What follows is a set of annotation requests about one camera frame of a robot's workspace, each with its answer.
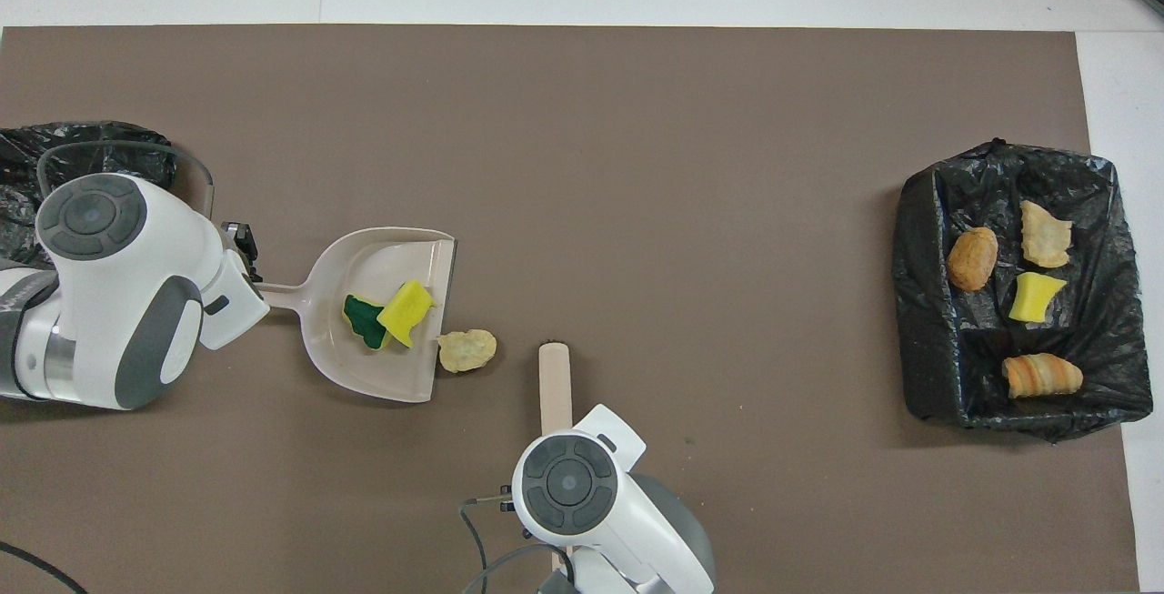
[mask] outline potato chip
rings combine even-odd
[[[497,353],[497,338],[489,331],[474,330],[436,338],[440,366],[450,374],[480,369]]]
[[[1059,221],[1030,200],[1023,200],[1018,207],[1022,208],[1023,257],[1049,269],[1067,263],[1071,221]]]

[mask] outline black plastic bag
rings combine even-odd
[[[1023,260],[1023,200],[1072,221],[1066,266]],[[950,284],[946,256],[974,226],[994,231],[999,259],[986,288],[964,292]],[[1151,412],[1135,250],[1110,162],[994,139],[907,181],[893,248],[906,404],[916,417],[1058,441]],[[1067,282],[1044,324],[1007,317],[1022,271]],[[1081,389],[1008,398],[1002,359],[1035,353],[1080,367]]]
[[[170,146],[169,139],[129,122],[45,122],[41,126],[0,129],[0,259],[50,268],[48,256],[36,242],[34,221],[41,207],[36,162],[44,151],[64,143],[134,141]],[[169,151],[120,147],[78,147],[50,155],[45,175],[50,188],[100,171],[128,174],[150,181],[162,189],[173,184],[176,165]]]

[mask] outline yellow sponge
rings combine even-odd
[[[435,303],[428,290],[419,281],[409,281],[400,285],[392,300],[376,316],[376,320],[400,344],[412,348],[410,333],[433,305]]]

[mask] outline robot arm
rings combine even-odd
[[[632,474],[646,445],[598,405],[574,429],[539,438],[513,472],[513,507],[537,539],[576,546],[582,594],[710,594],[707,533],[656,479]]]
[[[71,181],[47,197],[36,233],[57,287],[21,304],[0,355],[5,396],[140,408],[182,374],[199,339],[219,348],[270,310],[220,229],[148,181]],[[0,271],[5,299],[35,274],[52,273]]]

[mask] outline yellow food piece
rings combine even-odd
[[[1018,274],[1018,291],[1015,292],[1015,304],[1010,306],[1009,317],[1015,321],[1046,321],[1046,306],[1066,281],[1052,278],[1042,274]]]
[[[999,259],[999,239],[989,228],[971,228],[953,242],[946,266],[950,282],[963,291],[986,287]]]
[[[376,316],[376,320],[388,328],[388,334],[412,348],[410,333],[433,305],[435,303],[428,290],[419,281],[409,281],[400,285],[392,300],[389,300],[383,311]]]
[[[1023,257],[1046,269],[1067,263],[1071,221],[1059,221],[1030,200],[1023,200],[1018,208],[1022,210]]]
[[[1074,394],[1084,384],[1079,367],[1050,353],[1003,359],[1002,372],[1010,383],[1010,398]]]
[[[436,338],[440,366],[450,374],[478,369],[497,353],[497,338],[489,331],[448,333]]]

